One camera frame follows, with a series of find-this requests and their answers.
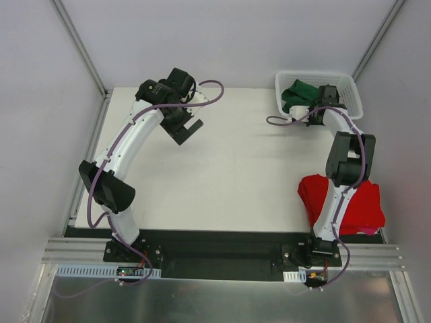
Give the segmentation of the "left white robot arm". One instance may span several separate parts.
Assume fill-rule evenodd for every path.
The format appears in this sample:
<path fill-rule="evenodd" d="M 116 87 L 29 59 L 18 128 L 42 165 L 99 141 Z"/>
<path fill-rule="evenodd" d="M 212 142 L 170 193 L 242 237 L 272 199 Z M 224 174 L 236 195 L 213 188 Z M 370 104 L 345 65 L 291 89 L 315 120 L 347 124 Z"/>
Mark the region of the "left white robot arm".
<path fill-rule="evenodd" d="M 148 79 L 139 86 L 135 101 L 122 129 L 108 147 L 94 160 L 82 161 L 79 175 L 88 192 L 86 215 L 91 228 L 92 205 L 100 205 L 108 219 L 115 239 L 121 241 L 119 254 L 129 262 L 138 260 L 143 252 L 139 229 L 131 205 L 135 189 L 125 182 L 137 153 L 156 127 L 162 127 L 176 144 L 182 145 L 203 126 L 201 120 L 185 125 L 193 113 L 186 107 L 197 89 L 195 79 L 186 71 L 174 68 L 166 79 Z"/>

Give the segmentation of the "white plastic basket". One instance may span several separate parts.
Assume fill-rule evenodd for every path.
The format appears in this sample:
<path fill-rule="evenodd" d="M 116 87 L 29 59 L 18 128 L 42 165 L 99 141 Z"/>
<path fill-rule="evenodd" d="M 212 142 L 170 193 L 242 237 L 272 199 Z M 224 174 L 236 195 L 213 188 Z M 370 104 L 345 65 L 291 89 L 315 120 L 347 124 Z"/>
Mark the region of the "white plastic basket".
<path fill-rule="evenodd" d="M 352 120 L 363 117 L 363 107 L 353 78 L 345 73 L 330 71 L 307 71 L 307 70 L 282 70 L 275 74 L 275 99 L 281 116 L 289 118 L 290 115 L 283 111 L 286 104 L 282 93 L 288 89 L 296 80 L 319 88 L 322 85 L 334 85 L 339 93 L 339 102 L 347 108 Z"/>

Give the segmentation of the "green t shirt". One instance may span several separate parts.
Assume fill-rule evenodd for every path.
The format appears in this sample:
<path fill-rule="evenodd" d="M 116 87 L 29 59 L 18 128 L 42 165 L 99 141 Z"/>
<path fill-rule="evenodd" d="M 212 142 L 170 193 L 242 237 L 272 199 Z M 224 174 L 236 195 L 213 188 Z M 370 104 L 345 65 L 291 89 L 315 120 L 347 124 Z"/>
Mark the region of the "green t shirt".
<path fill-rule="evenodd" d="M 281 94 L 281 100 L 284 102 L 282 110 L 288 114 L 290 108 L 293 106 L 311 106 L 318 96 L 319 88 L 296 79 L 294 83 Z"/>

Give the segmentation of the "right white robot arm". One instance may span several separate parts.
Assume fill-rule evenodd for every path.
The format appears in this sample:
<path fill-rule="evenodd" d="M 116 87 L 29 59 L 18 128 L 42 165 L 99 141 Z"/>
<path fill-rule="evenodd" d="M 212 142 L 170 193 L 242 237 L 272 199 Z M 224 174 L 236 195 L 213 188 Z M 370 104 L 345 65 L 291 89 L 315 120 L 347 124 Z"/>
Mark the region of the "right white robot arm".
<path fill-rule="evenodd" d="M 327 194 L 319 218 L 310 230 L 307 246 L 302 250 L 304 261 L 316 266 L 338 253 L 341 222 L 354 194 L 370 176 L 376 138 L 354 124 L 345 105 L 339 102 L 334 85 L 319 87 L 307 125 L 325 126 L 333 135 L 325 166 L 329 181 Z"/>

